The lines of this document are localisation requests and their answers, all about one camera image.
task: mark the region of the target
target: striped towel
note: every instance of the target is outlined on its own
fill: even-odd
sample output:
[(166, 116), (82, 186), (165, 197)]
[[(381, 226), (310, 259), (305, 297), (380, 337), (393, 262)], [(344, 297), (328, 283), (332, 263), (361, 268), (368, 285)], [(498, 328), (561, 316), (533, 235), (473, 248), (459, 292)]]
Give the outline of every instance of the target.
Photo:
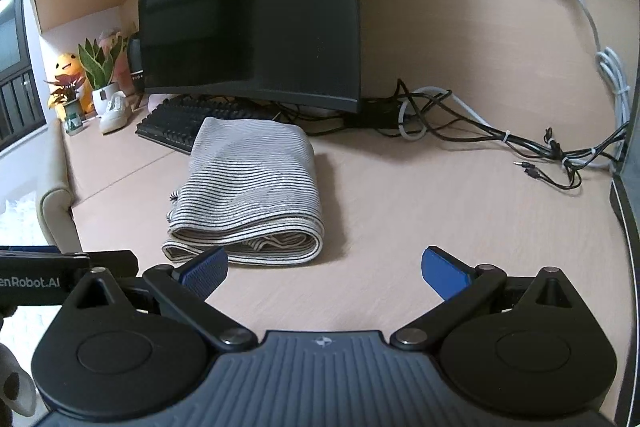
[(314, 150), (295, 125), (207, 118), (171, 199), (162, 251), (174, 262), (223, 245), (235, 263), (301, 264), (322, 248)]

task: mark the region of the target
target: yellow plush toy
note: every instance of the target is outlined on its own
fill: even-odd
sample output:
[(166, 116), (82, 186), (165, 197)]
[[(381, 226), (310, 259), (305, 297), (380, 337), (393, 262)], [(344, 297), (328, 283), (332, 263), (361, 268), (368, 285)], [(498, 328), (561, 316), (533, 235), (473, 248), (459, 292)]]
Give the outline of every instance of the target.
[[(59, 74), (68, 74), (69, 76), (73, 76), (74, 74), (82, 73), (84, 74), (84, 70), (82, 68), (82, 64), (78, 59), (78, 56), (71, 53), (63, 53), (58, 57), (58, 61), (56, 63), (56, 69), (54, 70), (53, 76), (58, 76)], [(49, 86), (51, 91), (56, 89), (56, 86)], [(56, 106), (56, 115), (60, 120), (65, 120), (65, 108), (62, 104), (56, 104), (54, 102), (55, 98), (53, 95), (49, 97), (49, 108)], [(80, 105), (82, 106), (82, 110), (85, 113), (89, 113), (94, 110), (94, 101), (92, 99), (92, 88), (91, 84), (89, 84), (88, 80), (84, 81), (80, 91), (78, 92), (78, 100), (80, 100)]]

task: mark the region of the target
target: window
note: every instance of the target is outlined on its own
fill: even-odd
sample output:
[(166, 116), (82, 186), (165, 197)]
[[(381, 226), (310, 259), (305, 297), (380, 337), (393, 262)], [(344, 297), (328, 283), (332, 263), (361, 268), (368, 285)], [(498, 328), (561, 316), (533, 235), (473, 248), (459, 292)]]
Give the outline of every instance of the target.
[(0, 151), (44, 124), (26, 44), (22, 0), (0, 0)]

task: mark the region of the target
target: shoe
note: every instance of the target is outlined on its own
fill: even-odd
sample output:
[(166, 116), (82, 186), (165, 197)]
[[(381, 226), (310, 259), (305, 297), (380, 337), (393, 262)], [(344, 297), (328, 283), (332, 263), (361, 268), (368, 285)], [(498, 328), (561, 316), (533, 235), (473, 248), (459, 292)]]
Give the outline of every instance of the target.
[(100, 132), (107, 134), (123, 128), (132, 114), (127, 96), (122, 91), (113, 93), (111, 100), (107, 103), (107, 110), (100, 118)]

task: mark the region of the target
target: plug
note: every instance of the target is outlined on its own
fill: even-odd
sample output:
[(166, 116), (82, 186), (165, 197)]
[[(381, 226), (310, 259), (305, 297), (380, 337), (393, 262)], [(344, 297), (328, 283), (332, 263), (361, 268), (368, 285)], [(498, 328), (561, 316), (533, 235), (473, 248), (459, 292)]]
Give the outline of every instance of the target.
[(529, 163), (529, 162), (513, 162), (514, 165), (518, 165), (524, 169), (535, 169), (536, 166), (533, 165), (533, 163)]
[(533, 178), (535, 180), (540, 178), (540, 171), (538, 171), (538, 169), (535, 167), (524, 169), (524, 171), (527, 173), (527, 176), (529, 176), (529, 178)]

